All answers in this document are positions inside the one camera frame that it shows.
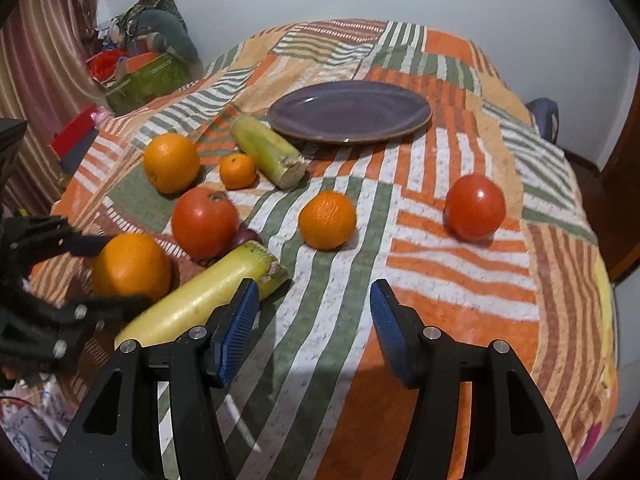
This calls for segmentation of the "camouflage pillow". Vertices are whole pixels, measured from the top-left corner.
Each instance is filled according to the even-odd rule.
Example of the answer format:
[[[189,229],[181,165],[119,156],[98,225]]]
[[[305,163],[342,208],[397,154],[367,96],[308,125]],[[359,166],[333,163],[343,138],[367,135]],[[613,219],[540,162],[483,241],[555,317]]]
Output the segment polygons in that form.
[[[114,23],[120,30],[124,30],[128,22],[136,18],[141,12],[145,10],[161,10],[172,14],[181,23],[184,29],[186,22],[178,10],[178,6],[175,0],[138,0],[131,8],[126,12],[114,17]]]

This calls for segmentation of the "dark green plush toy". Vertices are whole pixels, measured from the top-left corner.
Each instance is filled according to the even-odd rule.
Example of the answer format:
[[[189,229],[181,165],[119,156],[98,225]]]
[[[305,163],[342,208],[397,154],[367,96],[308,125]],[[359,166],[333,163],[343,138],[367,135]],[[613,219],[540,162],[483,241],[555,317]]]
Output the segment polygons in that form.
[[[127,32],[132,39],[144,40],[151,51],[172,55],[192,80],[203,76],[204,66],[198,49],[174,14],[156,9],[144,10],[128,23]]]

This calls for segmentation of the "small mandarin by cane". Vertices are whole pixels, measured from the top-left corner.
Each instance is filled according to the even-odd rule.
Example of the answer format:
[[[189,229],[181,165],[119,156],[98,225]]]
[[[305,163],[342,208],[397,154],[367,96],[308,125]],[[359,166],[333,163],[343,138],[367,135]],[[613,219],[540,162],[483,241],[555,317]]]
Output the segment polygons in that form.
[[[257,178],[253,159],[240,152],[226,156],[219,165],[220,180],[228,190],[249,188]]]

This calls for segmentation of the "large orange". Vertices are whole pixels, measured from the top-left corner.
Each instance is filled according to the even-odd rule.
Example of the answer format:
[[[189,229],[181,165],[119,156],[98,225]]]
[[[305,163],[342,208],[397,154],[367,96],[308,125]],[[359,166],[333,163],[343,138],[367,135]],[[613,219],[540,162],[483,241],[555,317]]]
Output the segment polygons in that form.
[[[171,262],[149,235],[122,233],[94,259],[91,286],[98,296],[145,296],[153,302],[171,286]]]
[[[165,133],[156,136],[145,148],[143,170],[157,192],[177,194],[198,177],[200,158],[190,139],[175,132]]]

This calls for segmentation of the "red and black box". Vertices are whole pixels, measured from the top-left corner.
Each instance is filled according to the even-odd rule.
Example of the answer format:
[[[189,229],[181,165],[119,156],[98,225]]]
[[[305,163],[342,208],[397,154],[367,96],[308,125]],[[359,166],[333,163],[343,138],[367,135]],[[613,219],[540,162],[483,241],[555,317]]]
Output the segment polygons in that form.
[[[50,144],[62,170],[69,176],[78,169],[98,134],[94,121],[97,112],[96,104],[85,108],[54,136]]]

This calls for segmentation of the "bumpy mandarin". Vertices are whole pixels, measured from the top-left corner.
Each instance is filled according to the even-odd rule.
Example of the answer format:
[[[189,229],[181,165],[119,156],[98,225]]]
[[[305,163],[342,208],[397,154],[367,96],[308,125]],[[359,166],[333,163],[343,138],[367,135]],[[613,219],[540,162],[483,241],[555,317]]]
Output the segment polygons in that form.
[[[357,211],[342,193],[319,193],[300,211],[298,230],[306,245],[333,250],[348,242],[356,231]]]

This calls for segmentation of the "blue backpack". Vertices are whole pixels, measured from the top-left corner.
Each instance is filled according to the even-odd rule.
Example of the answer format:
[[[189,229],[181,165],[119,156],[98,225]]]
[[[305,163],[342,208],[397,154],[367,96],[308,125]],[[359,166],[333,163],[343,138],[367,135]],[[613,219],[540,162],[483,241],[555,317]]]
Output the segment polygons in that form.
[[[560,128],[558,103],[552,99],[538,98],[529,101],[526,107],[535,119],[540,136],[551,144],[555,144]]]

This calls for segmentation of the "patchwork striped bedspread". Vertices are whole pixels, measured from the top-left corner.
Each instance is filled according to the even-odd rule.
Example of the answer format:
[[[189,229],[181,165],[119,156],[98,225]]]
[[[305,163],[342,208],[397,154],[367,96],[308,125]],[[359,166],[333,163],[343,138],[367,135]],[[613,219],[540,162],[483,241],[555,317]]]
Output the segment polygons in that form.
[[[234,147],[232,122],[264,118],[280,96],[334,80],[397,84],[430,103],[431,127],[372,146],[307,144],[309,178],[262,181],[231,200],[292,274],[262,305],[247,358],[216,402],[240,479],[387,479],[416,396],[384,363],[369,287],[385,278],[427,324],[470,344],[506,340],[544,395],[576,462],[610,424],[617,374],[611,292],[574,172],[471,41],[367,20],[289,24],[217,58],[203,80],[101,128],[57,214],[90,231],[153,234],[184,280],[198,273],[171,236],[174,203],[149,185],[144,148],[175,131],[196,143],[205,184]],[[446,226],[446,196],[467,174],[503,192],[491,237]],[[319,193],[347,196],[356,231],[318,250],[298,230]]]

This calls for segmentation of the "green sugarcane piece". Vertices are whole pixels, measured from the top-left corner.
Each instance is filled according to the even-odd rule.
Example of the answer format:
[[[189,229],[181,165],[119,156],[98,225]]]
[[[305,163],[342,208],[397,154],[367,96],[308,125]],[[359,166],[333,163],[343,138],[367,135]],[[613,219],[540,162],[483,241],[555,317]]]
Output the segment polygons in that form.
[[[255,117],[241,116],[235,119],[231,136],[239,149],[277,188],[295,188],[305,177],[307,159],[283,136]]]

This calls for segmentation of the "dark red grape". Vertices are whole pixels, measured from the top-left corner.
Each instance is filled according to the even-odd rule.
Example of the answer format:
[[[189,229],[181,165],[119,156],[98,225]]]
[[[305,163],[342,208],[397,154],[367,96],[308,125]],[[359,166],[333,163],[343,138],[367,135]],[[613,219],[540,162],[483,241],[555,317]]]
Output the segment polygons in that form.
[[[241,228],[239,229],[239,231],[235,234],[234,239],[232,240],[231,243],[231,248],[237,248],[247,242],[249,242],[250,240],[252,240],[253,242],[257,242],[258,244],[262,245],[262,238],[260,237],[260,235],[255,232],[254,230],[251,229],[247,229],[247,228]]]

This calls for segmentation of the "striped red curtain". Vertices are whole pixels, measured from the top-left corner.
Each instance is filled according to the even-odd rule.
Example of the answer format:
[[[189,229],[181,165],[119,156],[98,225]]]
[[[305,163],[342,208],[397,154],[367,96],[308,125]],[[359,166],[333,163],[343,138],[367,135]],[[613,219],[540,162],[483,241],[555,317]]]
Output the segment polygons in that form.
[[[90,77],[98,0],[20,0],[1,27],[1,115],[27,122],[3,196],[46,214],[64,191],[56,134],[103,93]]]

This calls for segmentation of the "purple ceramic plate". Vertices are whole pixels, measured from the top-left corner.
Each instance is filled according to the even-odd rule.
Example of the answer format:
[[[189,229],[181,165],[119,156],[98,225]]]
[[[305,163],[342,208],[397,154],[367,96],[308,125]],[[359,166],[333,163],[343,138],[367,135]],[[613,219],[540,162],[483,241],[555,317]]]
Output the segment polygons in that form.
[[[345,80],[312,84],[272,103],[271,128],[290,138],[369,144],[423,130],[432,117],[424,96],[396,84]]]

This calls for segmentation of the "yellow sugarcane piece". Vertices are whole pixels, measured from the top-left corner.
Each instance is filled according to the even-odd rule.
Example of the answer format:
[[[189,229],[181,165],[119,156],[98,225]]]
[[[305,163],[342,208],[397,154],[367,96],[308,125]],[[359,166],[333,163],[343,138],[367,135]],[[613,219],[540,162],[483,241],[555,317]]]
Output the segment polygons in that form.
[[[143,347],[174,341],[228,304],[246,278],[257,284],[259,298],[264,300],[290,274],[267,248],[250,240],[138,315],[116,336],[114,346],[129,339]]]

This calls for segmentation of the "large red tomato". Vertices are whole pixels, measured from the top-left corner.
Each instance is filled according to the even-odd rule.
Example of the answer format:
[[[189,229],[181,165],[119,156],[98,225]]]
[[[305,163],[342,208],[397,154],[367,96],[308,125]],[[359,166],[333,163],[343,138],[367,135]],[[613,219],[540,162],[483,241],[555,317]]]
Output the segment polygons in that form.
[[[224,192],[192,188],[178,199],[171,216],[172,236],[193,260],[215,259],[231,247],[240,217]]]

